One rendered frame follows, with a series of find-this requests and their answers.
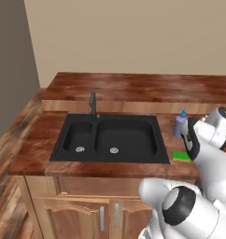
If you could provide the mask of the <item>green and yellow sponge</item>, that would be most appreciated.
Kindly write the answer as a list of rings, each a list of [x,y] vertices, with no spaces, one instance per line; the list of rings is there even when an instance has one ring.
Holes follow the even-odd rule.
[[[172,153],[172,158],[174,161],[178,162],[191,162],[191,158],[189,157],[188,153],[185,151],[174,151]]]

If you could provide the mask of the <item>black double basin sink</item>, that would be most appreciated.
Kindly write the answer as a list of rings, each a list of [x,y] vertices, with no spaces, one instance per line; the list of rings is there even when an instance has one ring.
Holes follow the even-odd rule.
[[[54,162],[169,163],[155,116],[69,114]]]

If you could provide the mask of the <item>dark grey tap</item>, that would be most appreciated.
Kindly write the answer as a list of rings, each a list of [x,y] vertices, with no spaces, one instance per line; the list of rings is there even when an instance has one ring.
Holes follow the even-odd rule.
[[[94,91],[91,92],[91,96],[89,98],[89,107],[92,109],[92,116],[95,119],[98,119],[99,115],[96,112],[96,93]]]

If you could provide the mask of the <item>lilac soap dispenser blue pump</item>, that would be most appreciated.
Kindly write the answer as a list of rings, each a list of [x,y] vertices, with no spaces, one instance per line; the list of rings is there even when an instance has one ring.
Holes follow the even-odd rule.
[[[175,117],[175,125],[173,129],[173,137],[181,138],[181,127],[183,123],[188,119],[188,114],[186,109],[183,109],[179,115]]]

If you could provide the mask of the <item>wooden panel under sink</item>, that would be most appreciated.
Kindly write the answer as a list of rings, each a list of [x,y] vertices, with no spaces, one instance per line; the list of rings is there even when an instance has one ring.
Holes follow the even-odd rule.
[[[69,195],[137,197],[141,179],[62,176],[58,181],[61,192]]]

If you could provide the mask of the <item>wooden cupboard door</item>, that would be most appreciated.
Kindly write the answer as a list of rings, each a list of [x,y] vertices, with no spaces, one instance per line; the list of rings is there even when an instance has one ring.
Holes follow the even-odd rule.
[[[44,239],[109,239],[109,200],[83,198],[33,199]],[[100,206],[105,230],[100,230]]]
[[[118,228],[114,226],[115,203],[120,205]],[[109,239],[138,239],[150,217],[150,206],[139,200],[111,200]]]

